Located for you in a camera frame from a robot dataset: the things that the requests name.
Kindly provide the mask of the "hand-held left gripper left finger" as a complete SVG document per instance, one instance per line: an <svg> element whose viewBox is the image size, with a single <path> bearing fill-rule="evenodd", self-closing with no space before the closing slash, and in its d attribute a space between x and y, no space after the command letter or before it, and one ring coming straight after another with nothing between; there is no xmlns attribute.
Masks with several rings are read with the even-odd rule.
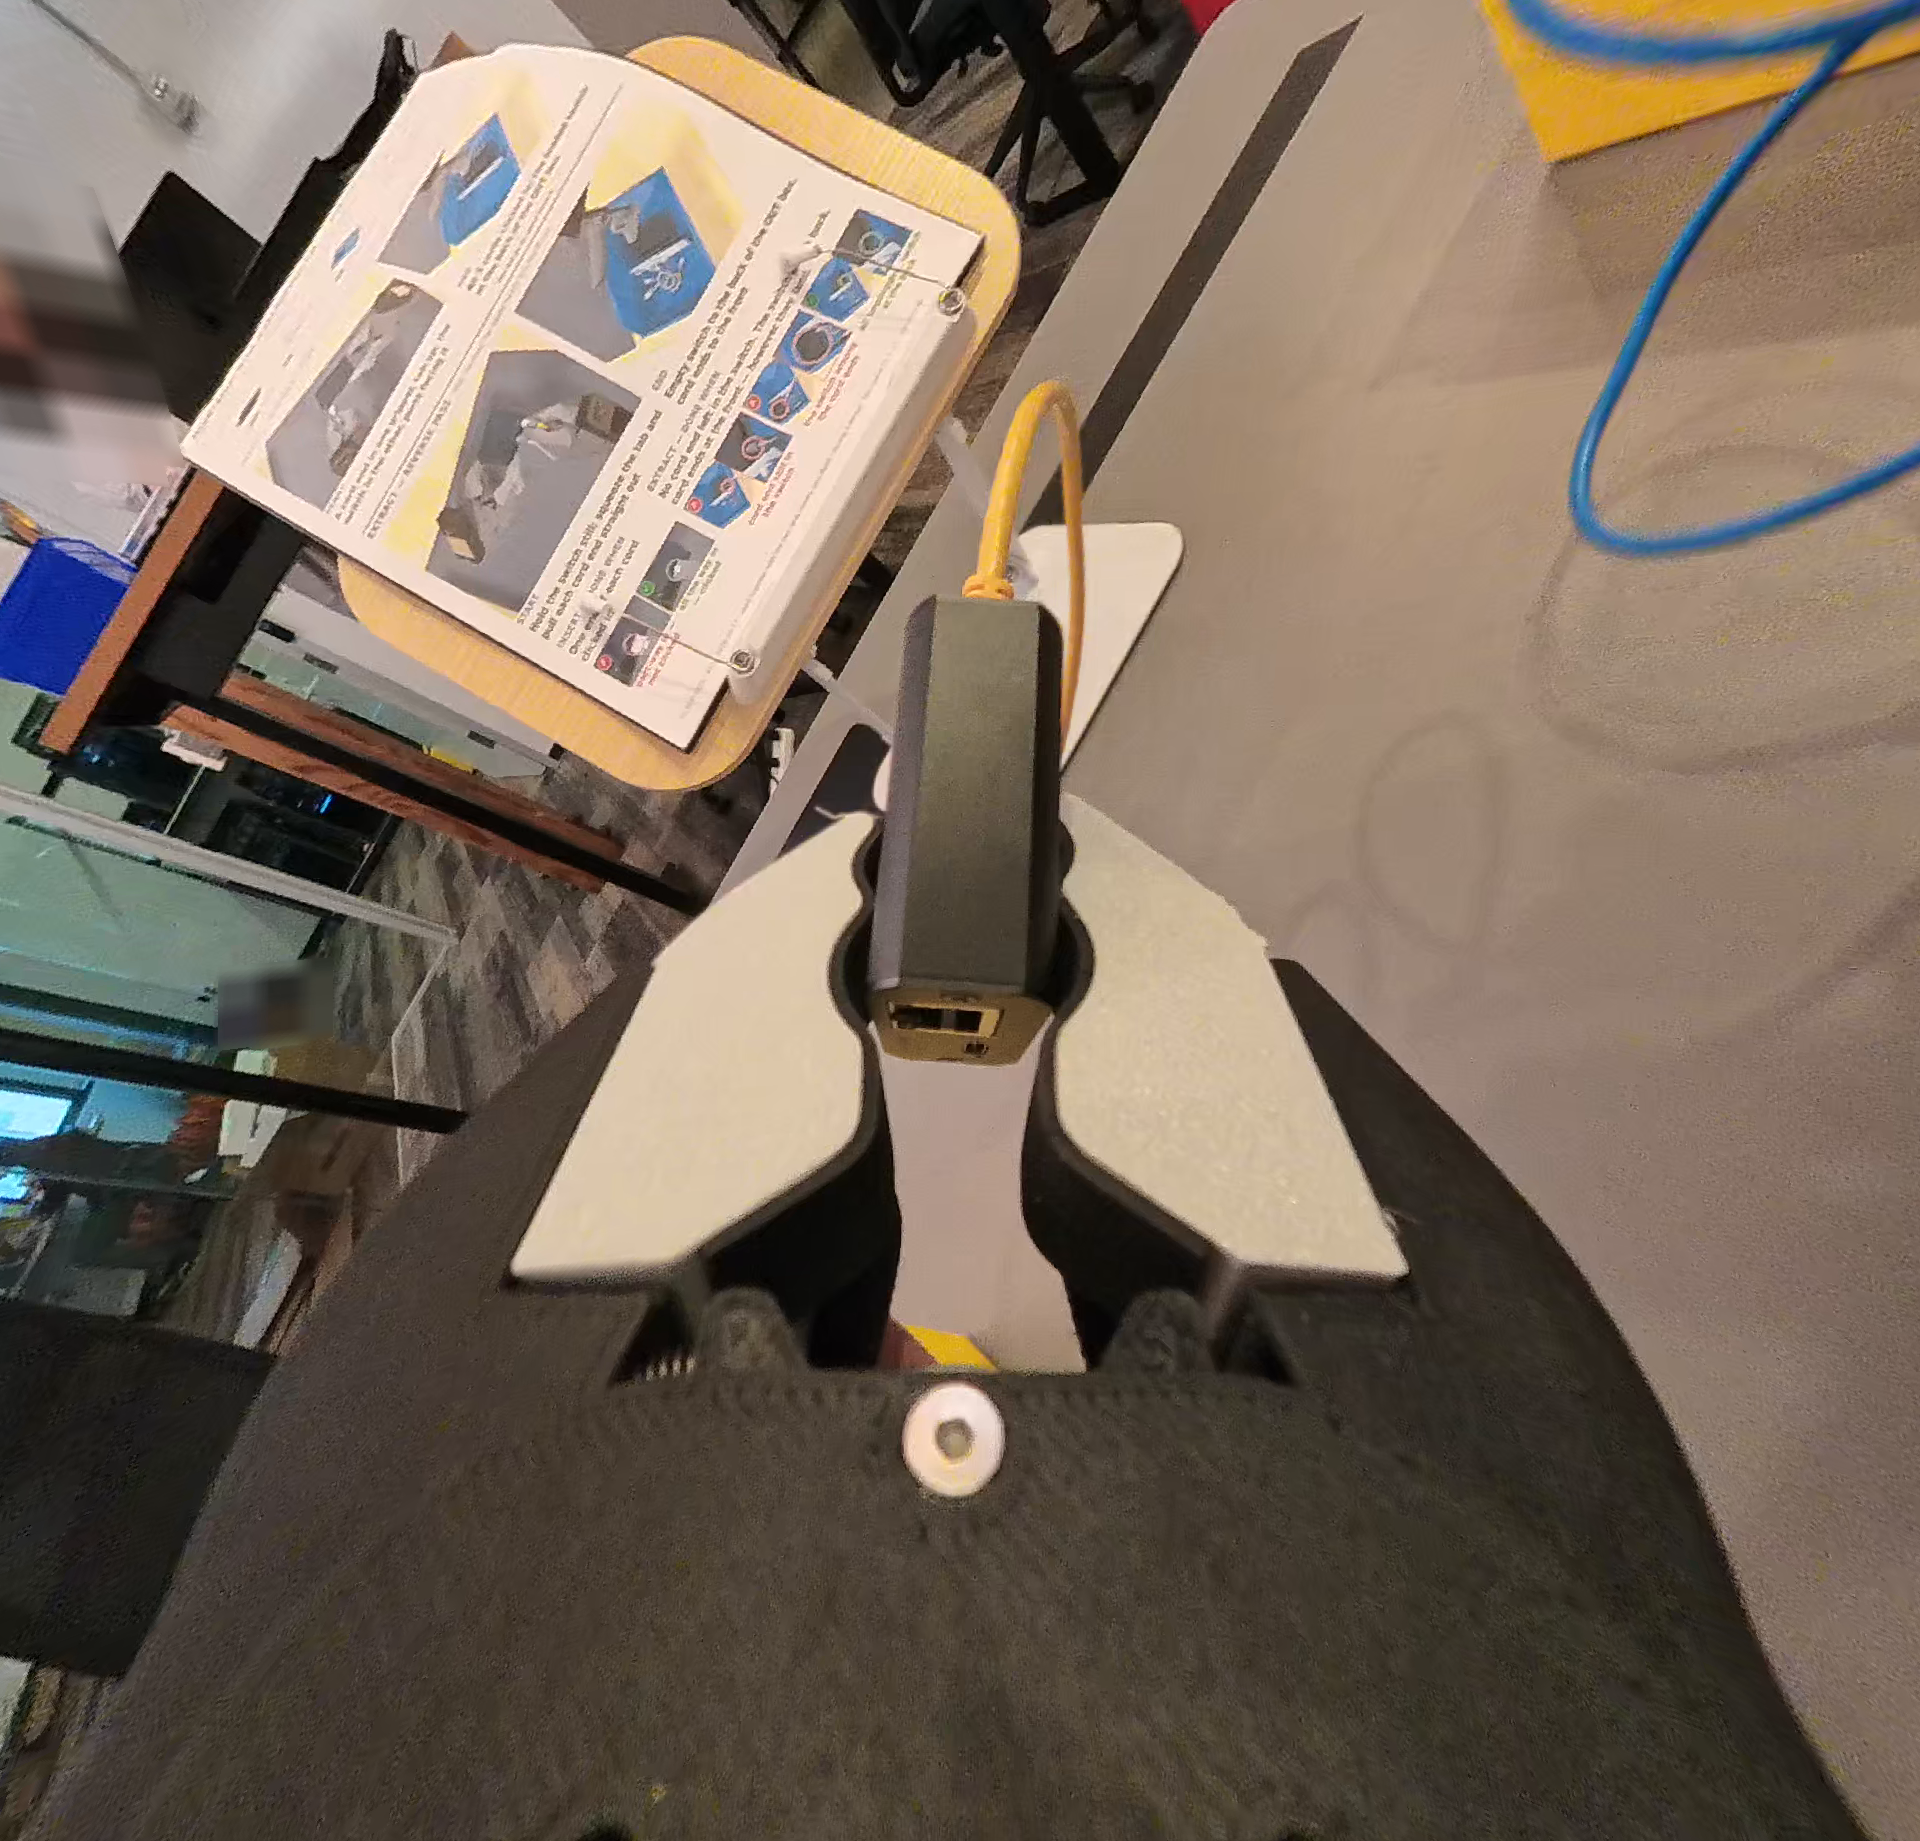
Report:
<svg viewBox="0 0 1920 1841"><path fill-rule="evenodd" d="M762 867L663 953L547 1181L511 1278L644 1281L711 1255L856 1144L865 1031L836 962L875 814Z"/></svg>

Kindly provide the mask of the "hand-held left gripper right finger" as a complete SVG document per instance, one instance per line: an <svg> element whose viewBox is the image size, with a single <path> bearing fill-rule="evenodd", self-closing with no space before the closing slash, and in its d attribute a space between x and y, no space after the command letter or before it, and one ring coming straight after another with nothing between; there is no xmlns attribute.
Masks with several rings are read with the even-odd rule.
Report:
<svg viewBox="0 0 1920 1841"><path fill-rule="evenodd" d="M1240 1281L1396 1286L1409 1261L1262 936L1079 797L1065 907L1092 976L1052 1041L1065 1146Z"/></svg>

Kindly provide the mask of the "black ethernet adapter box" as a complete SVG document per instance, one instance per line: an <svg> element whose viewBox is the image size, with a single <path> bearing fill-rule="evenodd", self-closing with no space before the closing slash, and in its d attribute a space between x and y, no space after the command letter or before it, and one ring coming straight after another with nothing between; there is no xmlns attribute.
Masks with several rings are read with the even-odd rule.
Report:
<svg viewBox="0 0 1920 1841"><path fill-rule="evenodd" d="M907 620L868 946L894 1059L1009 1068L1054 1012L1064 668L1040 602L926 599Z"/></svg>

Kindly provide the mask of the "white flat plate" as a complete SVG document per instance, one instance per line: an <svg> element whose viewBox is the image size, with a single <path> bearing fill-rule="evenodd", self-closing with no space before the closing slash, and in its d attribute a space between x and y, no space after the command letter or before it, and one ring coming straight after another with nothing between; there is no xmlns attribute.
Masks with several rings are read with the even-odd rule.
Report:
<svg viewBox="0 0 1920 1841"><path fill-rule="evenodd" d="M1064 765L1137 652L1183 557L1186 539L1175 524L1094 524L1086 529L1080 675L1064 730ZM1068 627L1071 581L1062 526L1036 526L1016 536L1011 579L1021 600L1041 602Z"/></svg>

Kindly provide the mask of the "printed instruction sheet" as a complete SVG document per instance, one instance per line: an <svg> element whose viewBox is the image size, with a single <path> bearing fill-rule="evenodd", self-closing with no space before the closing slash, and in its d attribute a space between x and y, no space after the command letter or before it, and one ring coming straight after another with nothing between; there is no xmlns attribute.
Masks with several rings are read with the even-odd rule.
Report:
<svg viewBox="0 0 1920 1841"><path fill-rule="evenodd" d="M404 95L183 453L689 750L857 343L980 247L630 58L468 53Z"/></svg>

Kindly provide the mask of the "brown wooden desk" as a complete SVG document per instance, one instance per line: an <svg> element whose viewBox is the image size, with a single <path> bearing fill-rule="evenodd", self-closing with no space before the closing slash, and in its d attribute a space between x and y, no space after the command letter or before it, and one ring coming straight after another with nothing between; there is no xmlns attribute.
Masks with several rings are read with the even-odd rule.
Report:
<svg viewBox="0 0 1920 1841"><path fill-rule="evenodd" d="M192 470L103 636L44 729L55 755L120 725L180 725L214 747L350 797L585 893L634 893L694 918L710 890L628 864L606 832L440 761L238 667L302 536Z"/></svg>

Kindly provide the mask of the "blue bin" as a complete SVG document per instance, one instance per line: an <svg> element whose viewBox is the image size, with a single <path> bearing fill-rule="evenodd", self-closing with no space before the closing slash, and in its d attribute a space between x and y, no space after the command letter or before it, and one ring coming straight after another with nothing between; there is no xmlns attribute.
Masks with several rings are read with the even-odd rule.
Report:
<svg viewBox="0 0 1920 1841"><path fill-rule="evenodd" d="M3 681L65 697L136 574L136 562L89 540L40 539L3 595Z"/></svg>

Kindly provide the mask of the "black monitor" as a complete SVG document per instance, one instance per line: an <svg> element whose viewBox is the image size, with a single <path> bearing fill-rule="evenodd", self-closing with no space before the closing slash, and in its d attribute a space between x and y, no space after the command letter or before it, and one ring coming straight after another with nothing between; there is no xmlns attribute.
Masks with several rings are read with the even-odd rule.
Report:
<svg viewBox="0 0 1920 1841"><path fill-rule="evenodd" d="M117 250L168 410L192 425L237 353L261 242L176 171L162 173Z"/></svg>

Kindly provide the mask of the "light wooden stand board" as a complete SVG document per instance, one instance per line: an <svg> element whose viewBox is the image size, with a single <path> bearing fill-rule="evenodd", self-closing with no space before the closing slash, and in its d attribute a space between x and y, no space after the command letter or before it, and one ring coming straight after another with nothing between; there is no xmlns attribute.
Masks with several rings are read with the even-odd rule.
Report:
<svg viewBox="0 0 1920 1841"><path fill-rule="evenodd" d="M898 196L980 233L980 253L961 283L973 303L977 340L966 371L949 395L948 413L926 439L917 466L921 468L932 454L936 430L956 417L963 388L980 369L1021 283L1021 222L1009 202L991 177L945 152L717 40L670 36L630 51L628 58L868 188ZM871 551L887 524L876 529ZM853 586L856 573L857 566L843 573L840 599ZM772 725L791 681L813 661L828 626L825 620L825 626L810 636L809 652L787 653L763 698L734 702L724 695L708 716L700 740L689 750L677 750L352 557L342 560L342 581L352 611L402 653L493 700L590 767L650 792L706 789L739 767Z"/></svg>

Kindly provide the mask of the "black office chair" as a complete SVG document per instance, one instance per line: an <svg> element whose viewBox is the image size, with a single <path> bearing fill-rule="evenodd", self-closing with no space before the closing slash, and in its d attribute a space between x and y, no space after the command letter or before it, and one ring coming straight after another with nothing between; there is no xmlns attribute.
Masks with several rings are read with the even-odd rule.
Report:
<svg viewBox="0 0 1920 1841"><path fill-rule="evenodd" d="M1019 95L987 173L1016 161L1011 204L1027 228L1048 228L1098 208L1120 186L1124 166L1092 109L1115 97L1131 111L1155 105L1155 87L1128 72L1094 72L1126 35L1145 46L1158 24L1145 0L1094 0L1095 26L1068 47L1048 36L1047 0L834 0L882 86L901 108L917 108L972 60L1005 55Z"/></svg>

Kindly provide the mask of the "glass railing with black rail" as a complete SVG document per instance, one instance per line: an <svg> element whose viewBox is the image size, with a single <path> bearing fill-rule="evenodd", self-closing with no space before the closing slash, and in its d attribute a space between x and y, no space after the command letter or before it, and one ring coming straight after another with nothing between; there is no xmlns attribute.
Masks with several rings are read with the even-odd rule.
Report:
<svg viewBox="0 0 1920 1841"><path fill-rule="evenodd" d="M115 1084L453 1133L459 1108L370 1087L334 1039L334 935L441 964L453 929L5 784L5 1082Z"/></svg>

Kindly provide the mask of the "metal wall bracket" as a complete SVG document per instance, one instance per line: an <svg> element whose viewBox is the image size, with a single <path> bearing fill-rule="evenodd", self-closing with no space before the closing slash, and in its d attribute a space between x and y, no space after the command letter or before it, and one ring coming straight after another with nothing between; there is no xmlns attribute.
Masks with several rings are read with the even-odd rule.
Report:
<svg viewBox="0 0 1920 1841"><path fill-rule="evenodd" d="M32 12L37 12L46 24L55 26L63 33L72 42L75 42L92 62L103 67L117 79L120 79L142 103L146 111L156 116L162 122L179 130L180 136L193 136L202 120L202 103L200 98L172 82L169 78L133 65L120 51L115 51L99 35L79 24L72 12L67 12L55 0L20 0Z"/></svg>

